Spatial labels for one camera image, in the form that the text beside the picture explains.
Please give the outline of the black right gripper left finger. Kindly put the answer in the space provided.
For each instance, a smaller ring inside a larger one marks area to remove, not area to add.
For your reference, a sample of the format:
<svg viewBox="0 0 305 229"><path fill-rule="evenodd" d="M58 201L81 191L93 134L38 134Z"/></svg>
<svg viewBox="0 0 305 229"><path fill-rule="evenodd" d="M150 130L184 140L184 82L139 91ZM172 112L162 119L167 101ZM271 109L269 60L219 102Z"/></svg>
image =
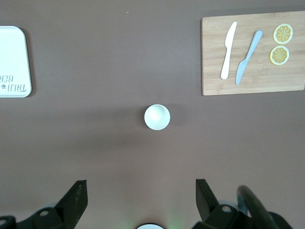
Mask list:
<svg viewBox="0 0 305 229"><path fill-rule="evenodd" d="M18 222L18 229L73 229L88 205L87 181L76 181L53 207L45 207Z"/></svg>

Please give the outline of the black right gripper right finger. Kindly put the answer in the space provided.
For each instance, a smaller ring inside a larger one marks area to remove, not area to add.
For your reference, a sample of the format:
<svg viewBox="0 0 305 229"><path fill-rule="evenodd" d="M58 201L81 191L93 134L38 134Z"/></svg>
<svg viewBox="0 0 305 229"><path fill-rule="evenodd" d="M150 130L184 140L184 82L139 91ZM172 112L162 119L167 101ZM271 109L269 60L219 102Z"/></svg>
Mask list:
<svg viewBox="0 0 305 229"><path fill-rule="evenodd" d="M231 203L220 203L205 179L197 179L196 205L201 221L195 229L246 229L248 217Z"/></svg>

